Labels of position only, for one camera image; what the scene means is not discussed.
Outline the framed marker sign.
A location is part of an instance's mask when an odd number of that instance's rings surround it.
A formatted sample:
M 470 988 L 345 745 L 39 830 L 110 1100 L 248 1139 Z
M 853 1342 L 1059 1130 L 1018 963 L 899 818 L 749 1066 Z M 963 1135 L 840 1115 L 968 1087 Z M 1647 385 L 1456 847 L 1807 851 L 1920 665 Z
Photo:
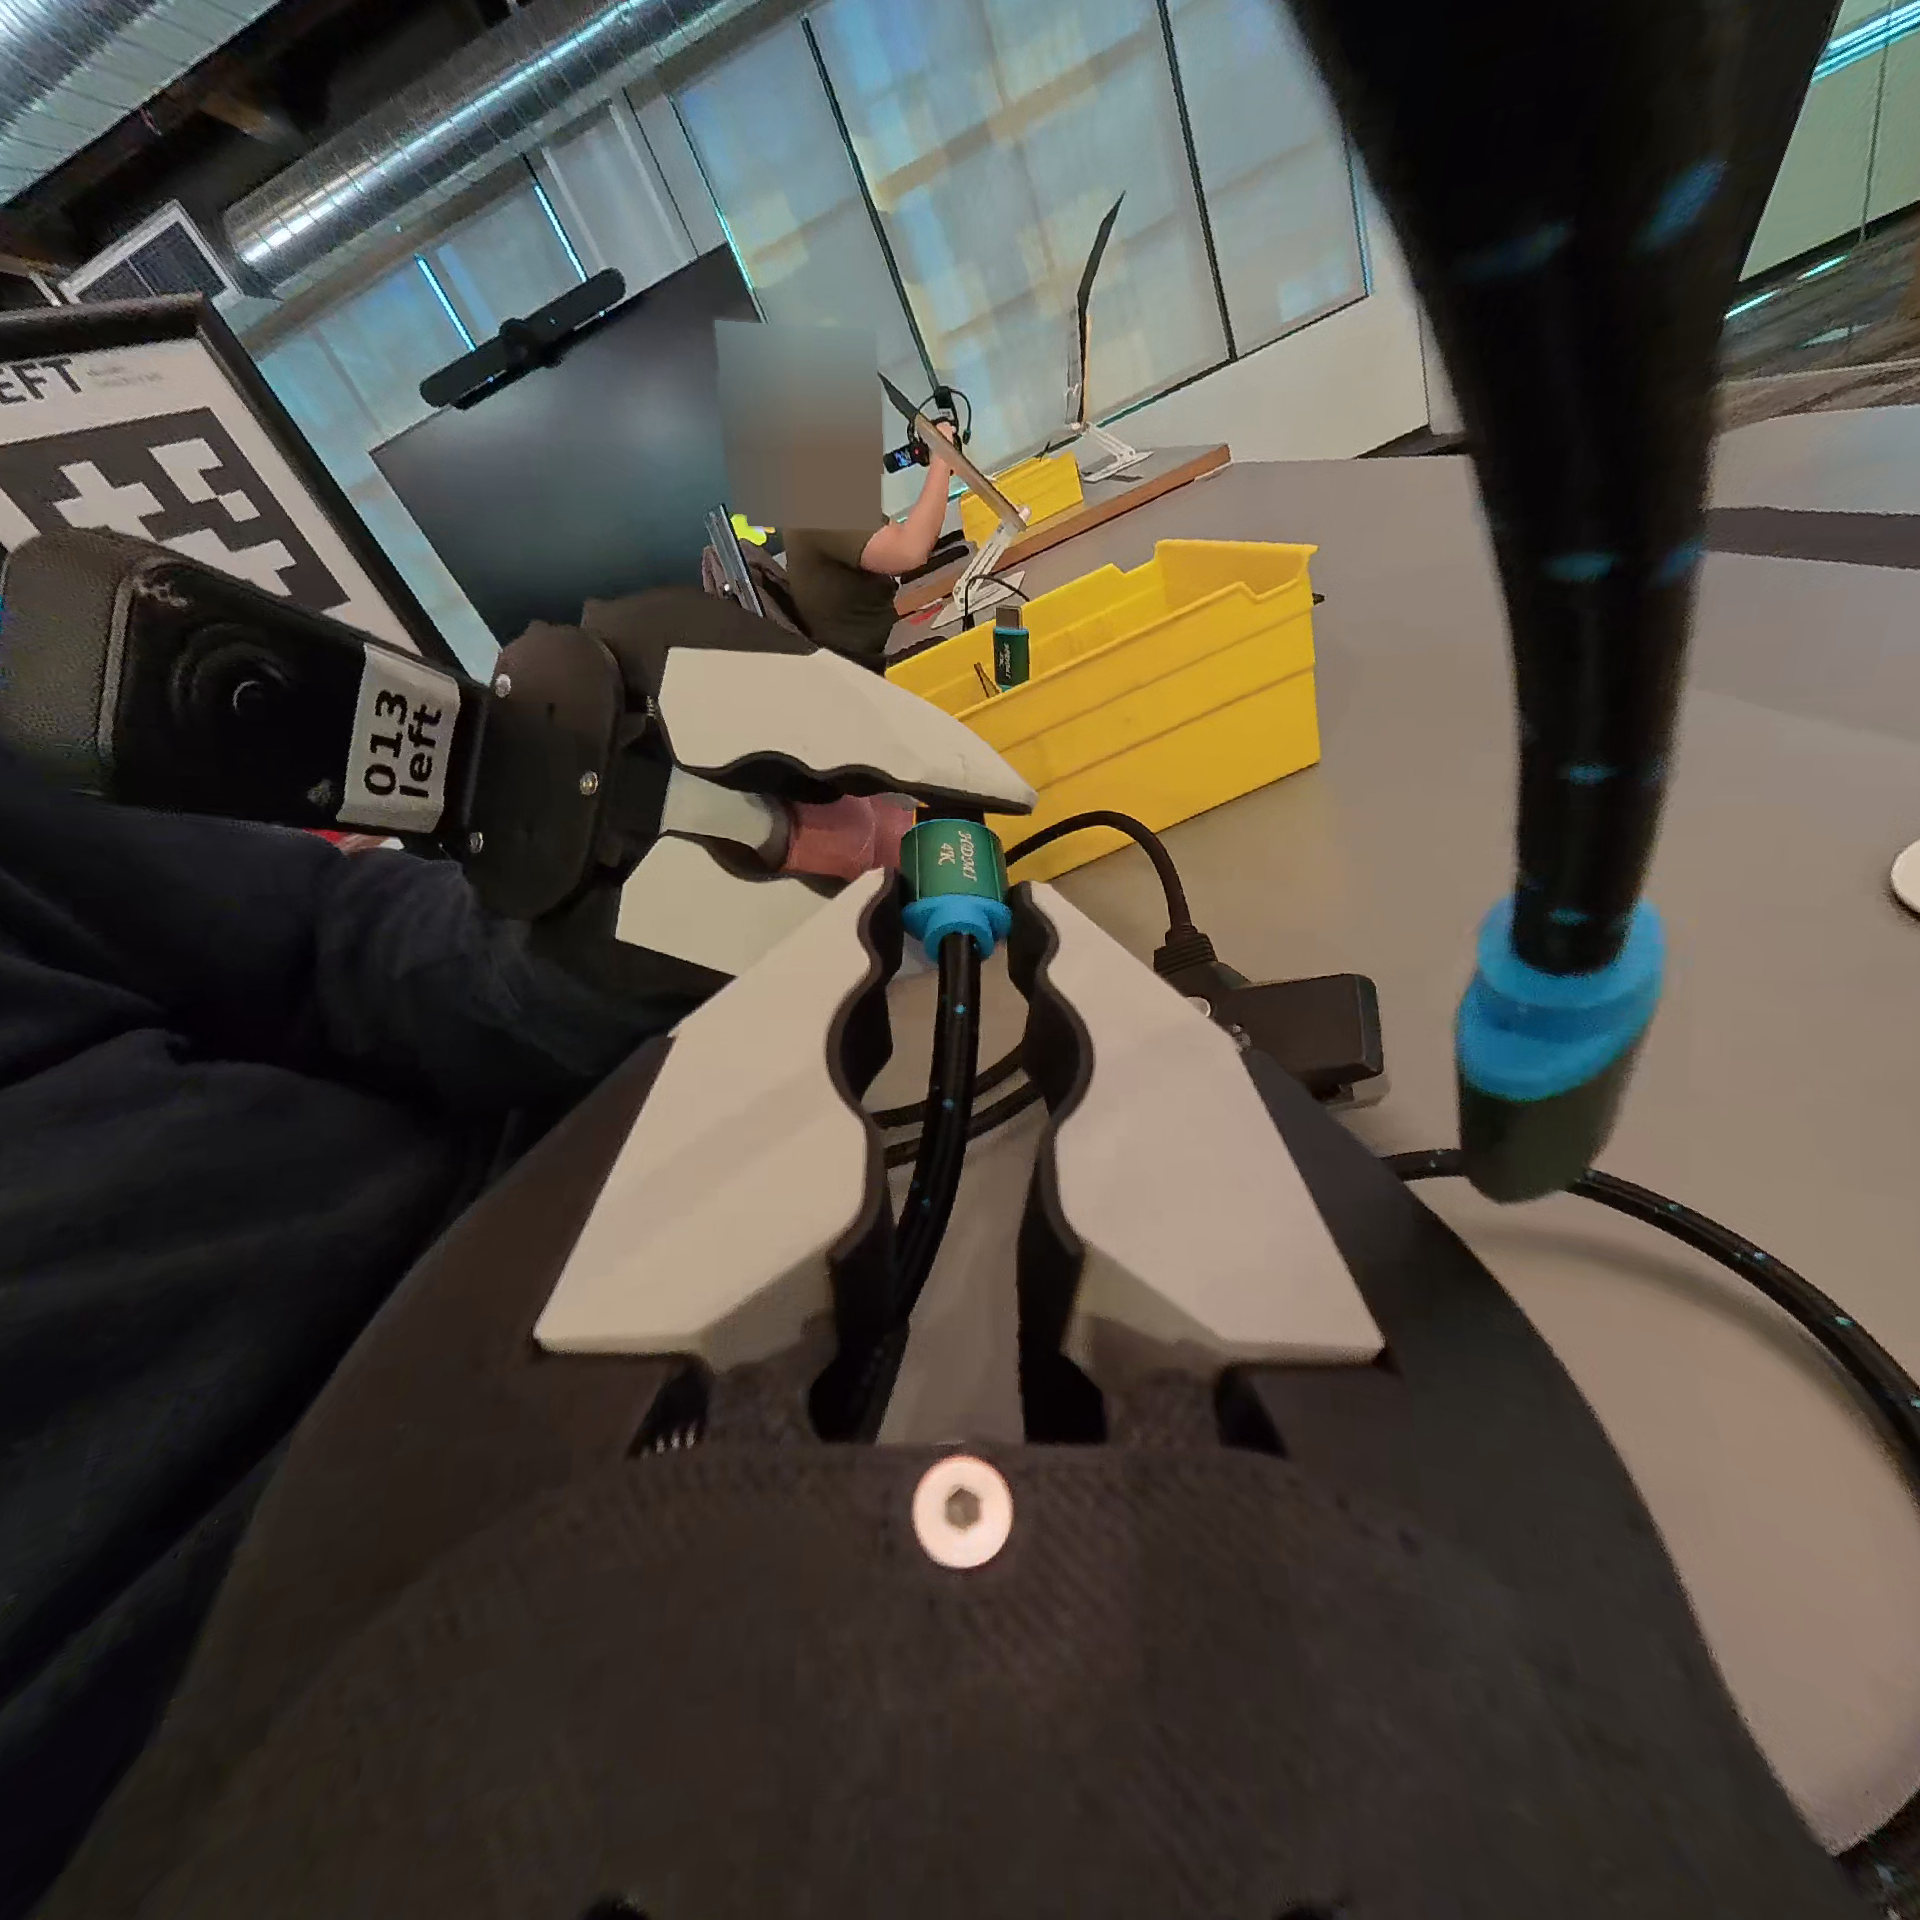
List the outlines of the framed marker sign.
M 456 668 L 447 640 L 201 296 L 1 318 L 1 548 L 115 532 Z

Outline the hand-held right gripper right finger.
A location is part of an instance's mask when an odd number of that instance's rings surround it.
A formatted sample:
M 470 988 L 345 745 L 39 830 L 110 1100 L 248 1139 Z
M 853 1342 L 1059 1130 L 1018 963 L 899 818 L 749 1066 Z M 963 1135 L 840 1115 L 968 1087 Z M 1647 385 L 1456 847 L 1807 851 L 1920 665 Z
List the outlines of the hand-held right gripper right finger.
M 1018 889 L 1026 1427 L 1103 1427 L 1157 1376 L 1358 1369 L 1381 1327 L 1247 1055 L 1049 882 Z

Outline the yellow plastic bin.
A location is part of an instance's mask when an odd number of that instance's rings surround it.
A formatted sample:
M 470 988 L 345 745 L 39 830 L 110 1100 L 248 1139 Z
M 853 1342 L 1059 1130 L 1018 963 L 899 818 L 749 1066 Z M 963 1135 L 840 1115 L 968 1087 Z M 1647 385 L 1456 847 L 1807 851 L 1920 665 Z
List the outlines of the yellow plastic bin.
M 1163 833 L 1321 756 L 1314 544 L 1163 540 L 1023 603 L 1027 678 L 994 683 L 991 630 L 886 668 L 1037 791 L 1006 843 L 1083 812 Z

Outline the person's dark sweater torso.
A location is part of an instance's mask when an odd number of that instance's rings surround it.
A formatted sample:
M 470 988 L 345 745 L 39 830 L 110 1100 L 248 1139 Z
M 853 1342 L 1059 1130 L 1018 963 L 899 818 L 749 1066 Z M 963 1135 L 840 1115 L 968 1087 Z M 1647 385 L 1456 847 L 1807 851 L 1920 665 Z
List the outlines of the person's dark sweater torso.
M 475 1108 L 259 1060 L 203 818 L 5 752 L 5 1747 L 154 1647 L 137 1585 L 297 1422 L 503 1135 Z

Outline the thin monitor on stand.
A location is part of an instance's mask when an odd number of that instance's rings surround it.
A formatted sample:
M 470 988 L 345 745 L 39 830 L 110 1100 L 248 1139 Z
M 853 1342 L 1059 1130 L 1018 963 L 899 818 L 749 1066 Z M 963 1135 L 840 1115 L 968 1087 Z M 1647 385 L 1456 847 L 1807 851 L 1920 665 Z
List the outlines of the thin monitor on stand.
M 1101 216 L 1086 266 L 1074 288 L 1072 299 L 1072 337 L 1067 358 L 1067 380 L 1062 393 L 1062 426 L 1046 440 L 1042 455 L 1053 457 L 1069 454 L 1077 463 L 1083 486 L 1121 482 L 1134 486 L 1137 470 L 1144 464 L 1144 454 L 1134 443 L 1118 440 L 1109 428 L 1091 420 L 1088 402 L 1088 362 L 1090 362 L 1090 304 L 1096 284 L 1096 270 L 1113 239 L 1119 218 L 1121 196 L 1118 196 Z

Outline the person's left hand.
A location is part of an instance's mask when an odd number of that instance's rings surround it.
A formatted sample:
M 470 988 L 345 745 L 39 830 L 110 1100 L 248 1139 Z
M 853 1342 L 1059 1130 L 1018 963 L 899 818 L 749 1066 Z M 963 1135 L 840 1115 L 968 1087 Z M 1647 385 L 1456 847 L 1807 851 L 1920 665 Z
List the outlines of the person's left hand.
M 778 875 L 857 880 L 893 874 L 904 836 L 918 825 L 918 806 L 902 796 L 839 799 L 784 806 Z

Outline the wooden office desk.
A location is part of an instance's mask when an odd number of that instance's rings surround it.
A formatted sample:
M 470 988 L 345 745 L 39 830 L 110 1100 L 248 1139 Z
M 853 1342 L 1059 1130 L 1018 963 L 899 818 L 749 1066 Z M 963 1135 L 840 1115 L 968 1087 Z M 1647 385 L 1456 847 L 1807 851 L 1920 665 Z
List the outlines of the wooden office desk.
M 1067 511 L 1023 523 L 1017 535 L 994 532 L 990 570 L 995 570 L 995 566 L 1022 568 L 1230 464 L 1231 449 L 1224 441 L 1149 451 L 1141 467 L 1113 480 L 1086 482 L 1083 499 Z

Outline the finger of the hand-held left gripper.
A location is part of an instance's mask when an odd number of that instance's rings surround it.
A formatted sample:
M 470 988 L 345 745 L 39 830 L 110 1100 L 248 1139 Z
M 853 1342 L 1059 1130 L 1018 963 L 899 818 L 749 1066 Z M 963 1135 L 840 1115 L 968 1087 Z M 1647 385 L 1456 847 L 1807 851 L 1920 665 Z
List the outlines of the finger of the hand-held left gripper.
M 898 793 L 1026 816 L 1037 791 L 920 696 L 825 651 L 672 648 L 656 692 L 672 762 L 743 793 Z
M 663 833 L 623 878 L 614 940 L 718 977 L 741 977 L 813 921 L 862 874 L 898 867 L 899 828 L 880 828 L 853 878 L 769 872 L 741 843 Z

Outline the black switch lead cable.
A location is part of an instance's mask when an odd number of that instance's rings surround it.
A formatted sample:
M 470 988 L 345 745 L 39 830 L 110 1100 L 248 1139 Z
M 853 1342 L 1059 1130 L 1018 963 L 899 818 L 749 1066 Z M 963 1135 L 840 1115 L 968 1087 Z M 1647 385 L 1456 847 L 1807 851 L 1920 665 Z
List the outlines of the black switch lead cable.
M 1221 1027 L 1242 1052 L 1265 1057 L 1326 1107 L 1385 1094 L 1385 1044 L 1375 984 L 1359 975 L 1253 980 L 1227 967 L 1193 919 L 1183 880 L 1163 842 L 1137 818 L 1078 812 L 1002 851 L 1008 868 L 1033 867 L 1042 851 L 1095 830 L 1118 833 L 1152 865 L 1167 928 L 1152 970 Z

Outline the silver ventilation duct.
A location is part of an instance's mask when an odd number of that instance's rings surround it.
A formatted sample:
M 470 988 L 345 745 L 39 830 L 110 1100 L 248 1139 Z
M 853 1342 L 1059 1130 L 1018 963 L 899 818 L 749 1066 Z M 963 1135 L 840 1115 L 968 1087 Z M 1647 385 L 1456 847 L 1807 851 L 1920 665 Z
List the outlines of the silver ventilation duct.
M 419 230 L 617 94 L 650 100 L 807 12 L 803 2 L 535 2 L 231 204 L 248 286 L 290 298 Z

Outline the tan-backed monitor on stand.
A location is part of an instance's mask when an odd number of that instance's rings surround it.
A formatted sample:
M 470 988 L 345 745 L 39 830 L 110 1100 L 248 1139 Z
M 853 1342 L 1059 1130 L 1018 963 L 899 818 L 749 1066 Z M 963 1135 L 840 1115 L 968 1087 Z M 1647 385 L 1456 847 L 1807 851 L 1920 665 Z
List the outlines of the tan-backed monitor on stand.
M 941 467 L 946 478 L 955 478 L 991 520 L 990 532 L 971 542 L 971 560 L 946 591 L 947 607 L 963 614 L 974 591 L 998 572 L 1008 548 L 1022 538 L 1026 514 L 968 457 L 974 408 L 963 392 L 937 385 L 928 404 L 917 404 L 885 374 L 880 374 L 880 392 L 902 420 L 902 443 L 882 455 L 882 467 L 888 474 L 907 467 Z

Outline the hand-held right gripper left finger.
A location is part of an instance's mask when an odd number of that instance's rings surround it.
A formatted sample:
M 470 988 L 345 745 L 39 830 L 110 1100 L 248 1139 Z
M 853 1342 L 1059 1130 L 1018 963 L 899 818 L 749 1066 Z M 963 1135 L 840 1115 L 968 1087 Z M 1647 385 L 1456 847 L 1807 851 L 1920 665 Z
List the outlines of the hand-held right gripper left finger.
M 895 1222 L 863 1094 L 893 1040 L 898 878 L 854 880 L 687 1016 L 533 1338 L 715 1374 L 821 1324 L 862 1364 L 895 1324 Z

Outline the ceiling vent grille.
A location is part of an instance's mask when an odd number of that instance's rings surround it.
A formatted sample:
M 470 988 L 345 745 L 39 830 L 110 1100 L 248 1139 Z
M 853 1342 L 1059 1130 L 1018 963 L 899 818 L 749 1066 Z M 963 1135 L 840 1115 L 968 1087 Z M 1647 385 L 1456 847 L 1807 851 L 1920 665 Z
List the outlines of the ceiling vent grille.
M 233 304 L 247 298 L 227 260 L 176 201 L 114 241 L 105 251 L 61 278 L 69 304 L 121 304 L 158 298 L 203 298 Z

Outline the large black wall display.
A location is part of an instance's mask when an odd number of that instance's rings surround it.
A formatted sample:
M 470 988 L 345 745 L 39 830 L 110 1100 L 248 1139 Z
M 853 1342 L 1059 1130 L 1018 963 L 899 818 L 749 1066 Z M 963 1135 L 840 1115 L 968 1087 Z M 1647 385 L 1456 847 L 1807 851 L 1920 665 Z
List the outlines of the large black wall display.
M 728 499 L 712 327 L 758 318 L 718 248 L 625 296 L 552 367 L 374 447 L 490 640 L 702 584 L 705 522 Z

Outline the another person's forearm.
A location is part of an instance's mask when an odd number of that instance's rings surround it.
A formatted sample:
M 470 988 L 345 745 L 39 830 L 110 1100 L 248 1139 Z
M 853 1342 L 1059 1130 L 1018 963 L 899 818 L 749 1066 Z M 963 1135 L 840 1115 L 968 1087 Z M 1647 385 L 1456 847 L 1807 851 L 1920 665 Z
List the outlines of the another person's forearm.
M 952 482 L 952 423 L 935 420 L 925 434 L 928 470 L 913 506 L 899 520 L 885 522 L 862 547 L 863 572 L 899 582 L 925 568 L 943 538 Z

